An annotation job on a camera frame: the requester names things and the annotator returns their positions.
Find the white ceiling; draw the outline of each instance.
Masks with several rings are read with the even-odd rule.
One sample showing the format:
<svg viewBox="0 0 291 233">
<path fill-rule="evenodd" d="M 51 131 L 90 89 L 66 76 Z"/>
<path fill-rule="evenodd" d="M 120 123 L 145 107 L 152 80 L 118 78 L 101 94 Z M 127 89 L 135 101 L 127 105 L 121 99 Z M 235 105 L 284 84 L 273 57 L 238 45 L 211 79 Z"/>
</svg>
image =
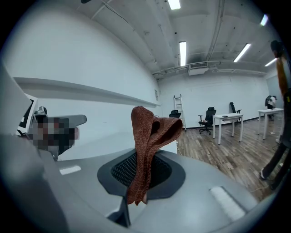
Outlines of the white ceiling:
<svg viewBox="0 0 291 233">
<path fill-rule="evenodd" d="M 180 0 L 177 10 L 164 0 L 109 0 L 123 19 L 101 0 L 54 1 L 103 25 L 152 73 L 179 66 L 179 41 L 187 42 L 187 64 L 221 61 L 223 68 L 267 72 L 264 65 L 274 58 L 270 42 L 280 40 L 270 23 L 260 25 L 263 13 L 248 0 Z M 251 47 L 234 64 L 246 43 Z"/>
</svg>

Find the baseboard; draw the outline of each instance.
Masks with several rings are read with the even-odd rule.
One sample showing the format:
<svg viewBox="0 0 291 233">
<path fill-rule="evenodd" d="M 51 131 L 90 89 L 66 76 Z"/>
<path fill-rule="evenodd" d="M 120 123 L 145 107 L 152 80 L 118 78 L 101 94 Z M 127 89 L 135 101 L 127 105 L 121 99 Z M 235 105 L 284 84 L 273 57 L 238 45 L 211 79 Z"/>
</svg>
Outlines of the baseboard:
<svg viewBox="0 0 291 233">
<path fill-rule="evenodd" d="M 255 118 L 250 118 L 250 119 L 247 119 L 247 120 L 244 120 L 244 122 L 249 122 L 249 121 L 253 121 L 253 120 L 256 120 L 256 119 L 259 119 L 259 117 L 255 117 Z M 226 123 L 226 124 L 223 124 L 221 126 L 225 126 L 225 125 L 231 125 L 231 123 Z M 200 128 L 204 128 L 204 126 L 198 126 L 198 127 L 190 127 L 190 128 L 187 128 L 187 129 L 200 129 Z"/>
</svg>

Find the white desk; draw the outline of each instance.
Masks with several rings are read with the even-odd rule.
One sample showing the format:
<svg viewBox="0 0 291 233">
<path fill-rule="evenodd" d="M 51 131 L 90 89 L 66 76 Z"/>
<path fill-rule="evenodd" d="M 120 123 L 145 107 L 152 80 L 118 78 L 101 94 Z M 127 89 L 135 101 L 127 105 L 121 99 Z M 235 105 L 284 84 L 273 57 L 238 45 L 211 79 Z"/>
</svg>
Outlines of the white desk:
<svg viewBox="0 0 291 233">
<path fill-rule="evenodd" d="M 220 145 L 221 141 L 221 122 L 222 120 L 224 121 L 232 121 L 232 135 L 235 133 L 235 121 L 241 118 L 241 134 L 240 134 L 240 142 L 242 140 L 242 131 L 243 131 L 243 126 L 244 126 L 244 119 L 243 119 L 243 114 L 238 114 L 238 113 L 226 113 L 226 114 L 221 114 L 221 115 L 214 115 L 213 116 L 213 138 L 215 138 L 215 120 L 218 120 L 219 124 L 219 132 L 218 132 L 218 145 Z"/>
<path fill-rule="evenodd" d="M 258 110 L 258 112 L 259 112 L 258 134 L 260 134 L 261 114 L 264 114 L 265 115 L 265 125 L 264 125 L 263 140 L 266 139 L 266 133 L 267 133 L 267 127 L 268 127 L 268 115 L 270 115 L 270 114 L 277 114 L 279 112 L 282 112 L 283 113 L 283 111 L 284 111 L 283 108 L 273 108 L 273 109 Z M 284 127 L 284 117 L 282 117 L 281 131 L 283 130 L 283 127 Z"/>
</svg>

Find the air conditioner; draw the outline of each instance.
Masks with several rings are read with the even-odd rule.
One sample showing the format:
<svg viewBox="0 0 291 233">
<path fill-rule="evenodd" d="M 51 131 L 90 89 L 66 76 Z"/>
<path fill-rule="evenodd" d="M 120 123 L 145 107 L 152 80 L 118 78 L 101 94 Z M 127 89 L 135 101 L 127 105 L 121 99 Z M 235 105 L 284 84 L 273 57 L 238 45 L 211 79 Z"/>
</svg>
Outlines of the air conditioner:
<svg viewBox="0 0 291 233">
<path fill-rule="evenodd" d="M 199 62 L 199 63 L 193 63 L 189 64 L 188 74 L 191 75 L 200 75 L 204 74 L 206 71 L 208 71 L 208 63 L 207 62 Z"/>
</svg>

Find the orange sleeve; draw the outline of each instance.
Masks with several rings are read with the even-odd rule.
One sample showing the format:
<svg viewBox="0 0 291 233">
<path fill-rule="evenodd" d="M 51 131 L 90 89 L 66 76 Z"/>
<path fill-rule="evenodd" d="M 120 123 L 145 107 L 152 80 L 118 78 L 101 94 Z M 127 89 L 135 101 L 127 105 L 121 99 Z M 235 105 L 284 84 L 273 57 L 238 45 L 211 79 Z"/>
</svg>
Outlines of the orange sleeve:
<svg viewBox="0 0 291 233">
<path fill-rule="evenodd" d="M 284 96 L 288 92 L 288 84 L 287 84 L 287 79 L 284 72 L 283 62 L 279 58 L 277 59 L 277 62 L 276 62 L 276 68 L 277 68 L 277 73 L 278 73 L 279 87 L 280 87 L 282 96 Z"/>
</svg>

